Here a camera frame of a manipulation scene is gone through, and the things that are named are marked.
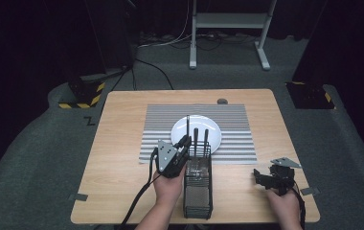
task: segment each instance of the striped mat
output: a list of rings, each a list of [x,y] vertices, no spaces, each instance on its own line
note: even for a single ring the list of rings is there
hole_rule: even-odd
[[[244,104],[149,104],[140,163],[149,163],[158,140],[171,143],[173,125],[187,115],[208,117],[220,127],[221,143],[212,154],[213,164],[257,164]]]

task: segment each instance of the yellow black hazard tape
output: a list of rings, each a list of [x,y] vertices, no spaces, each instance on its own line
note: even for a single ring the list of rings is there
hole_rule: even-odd
[[[96,91],[88,100],[88,102],[74,102],[74,103],[59,103],[60,108],[90,108],[95,107],[101,98],[102,90],[104,89],[104,83],[97,86]]]

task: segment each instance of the cable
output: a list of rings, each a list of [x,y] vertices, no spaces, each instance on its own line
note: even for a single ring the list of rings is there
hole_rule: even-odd
[[[120,71],[120,72],[117,72],[117,73],[114,73],[114,74],[110,74],[110,75],[107,75],[107,76],[104,76],[104,77],[101,77],[101,78],[98,78],[98,79],[94,79],[94,80],[83,80],[83,82],[85,83],[93,83],[93,82],[96,82],[96,81],[104,81],[104,80],[108,80],[110,78],[115,78],[117,76],[120,76],[122,75],[124,72],[127,72],[128,67],[126,67],[126,69]]]
[[[183,33],[185,33],[185,30],[186,30],[186,26],[188,25],[188,18],[189,18],[189,8],[190,8],[190,4],[189,4],[190,0],[187,1],[187,12],[186,12],[186,19],[185,19],[185,25],[183,27],[183,30],[181,32],[181,34],[179,35],[179,37],[175,40],[172,40],[172,41],[169,41],[169,42],[166,42],[166,43],[161,43],[161,44],[151,44],[151,45],[141,45],[137,48],[143,48],[143,47],[148,47],[148,46],[164,46],[164,45],[170,45],[170,44],[173,44],[173,43],[176,43],[179,41],[179,38],[183,35]]]
[[[203,47],[200,47],[200,46],[197,45],[197,43],[196,43],[196,47],[199,48],[200,50],[203,50],[203,51],[213,51],[213,50],[217,49],[221,44],[222,44],[222,41],[219,39],[218,44],[215,47],[212,47],[210,49],[205,49]]]
[[[126,73],[128,70],[130,70],[130,69],[132,69],[132,68],[127,67],[127,68],[123,71],[122,75],[119,77],[119,79],[116,81],[116,83],[114,84],[114,86],[111,88],[110,92],[114,90],[114,88],[117,86],[117,84],[119,84],[120,80],[123,78],[123,76],[125,75],[125,73]]]
[[[223,41],[223,43],[227,43],[227,44],[242,44],[242,43],[246,43],[246,42],[252,42],[257,39],[256,37],[251,36],[251,35],[243,36],[244,37],[243,40],[227,40],[224,37],[221,37],[221,36],[219,36],[219,37]]]
[[[122,230],[125,227],[125,225],[127,224],[128,219],[130,218],[132,212],[134,211],[135,206],[137,205],[138,200],[143,195],[143,193],[149,188],[149,186],[153,183],[153,181],[151,181],[151,179],[152,179],[152,162],[154,160],[155,155],[157,155],[157,153],[158,153],[158,148],[155,148],[155,150],[152,152],[151,157],[149,159],[148,181],[143,186],[143,188],[141,188],[140,192],[138,192],[138,194],[135,196],[135,198],[132,201],[132,204],[131,204],[127,214],[125,215],[125,219],[123,220],[122,224],[120,224],[120,226],[119,226],[119,228],[117,230]]]
[[[172,48],[178,49],[178,50],[185,50],[191,47],[191,44],[188,44],[187,46],[184,47],[177,47],[175,45],[170,45]]]
[[[131,69],[131,73],[132,73],[132,87],[134,90],[137,90],[137,82],[135,80],[134,68]]]
[[[161,37],[161,38],[159,38],[159,37],[156,37],[154,34],[151,34],[148,38],[145,38],[143,36],[140,39],[142,40],[140,42],[143,42],[143,43],[146,42],[147,43],[147,44],[143,44],[144,47],[153,46],[153,45],[159,45],[159,44],[171,42],[171,41],[174,40],[173,37],[170,37],[170,38]]]
[[[161,71],[161,73],[165,76],[165,78],[167,79],[167,81],[168,81],[168,84],[170,85],[170,88],[173,90],[173,86],[172,86],[172,84],[171,84],[171,81],[170,81],[170,79],[168,78],[168,75],[162,70],[162,69],[160,69],[159,67],[157,67],[157,66],[155,66],[155,65],[153,65],[153,64],[150,64],[150,63],[147,63],[147,62],[145,62],[145,61],[142,61],[142,60],[140,60],[140,59],[138,59],[138,58],[135,58],[135,60],[137,60],[137,61],[140,61],[140,62],[142,62],[142,63],[144,63],[144,64],[147,64],[147,65],[149,65],[149,66],[152,66],[152,67],[154,67],[155,69],[157,69],[157,70],[159,70],[159,71]]]
[[[299,186],[296,183],[296,181],[294,181],[294,182],[296,184],[296,188],[298,189],[298,192],[296,192],[293,187],[291,188],[291,190],[295,193],[296,197],[299,200],[299,208],[301,210],[301,221],[300,221],[301,222],[301,227],[302,227],[302,229],[305,229],[305,218],[306,218],[306,215],[307,215],[307,209],[305,207],[305,202],[301,197],[301,194],[300,194],[300,191],[299,191]]]

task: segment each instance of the hand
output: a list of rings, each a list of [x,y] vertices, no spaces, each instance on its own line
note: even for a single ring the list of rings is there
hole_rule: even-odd
[[[156,193],[156,202],[167,203],[175,205],[176,201],[182,193],[182,181],[185,174],[186,165],[182,168],[181,173],[176,178],[166,178],[160,176],[154,181],[154,188]]]
[[[299,222],[299,200],[292,190],[287,191],[282,196],[278,196],[272,190],[267,190],[266,196],[283,230],[302,229]]]
[[[166,230],[170,223],[173,208],[182,193],[182,180],[185,175],[186,166],[176,178],[158,177],[155,172],[153,178],[156,193],[155,205],[149,210],[146,216],[138,224],[136,230]]]

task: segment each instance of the metal stand leg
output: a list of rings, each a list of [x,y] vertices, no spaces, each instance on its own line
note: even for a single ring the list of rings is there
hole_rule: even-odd
[[[191,57],[189,61],[189,67],[191,69],[196,68],[196,0],[193,0],[193,12],[192,12],[192,41],[191,41]]]
[[[260,42],[258,42],[258,41],[255,42],[256,50],[260,57],[262,69],[264,69],[264,70],[271,69],[268,59],[266,58],[265,52],[263,51],[263,44],[265,42],[266,35],[268,34],[269,25],[271,24],[272,15],[274,13],[276,3],[277,3],[277,0],[272,0],[271,6],[269,7],[268,16],[265,18],[265,23],[262,28],[261,40],[260,40]]]

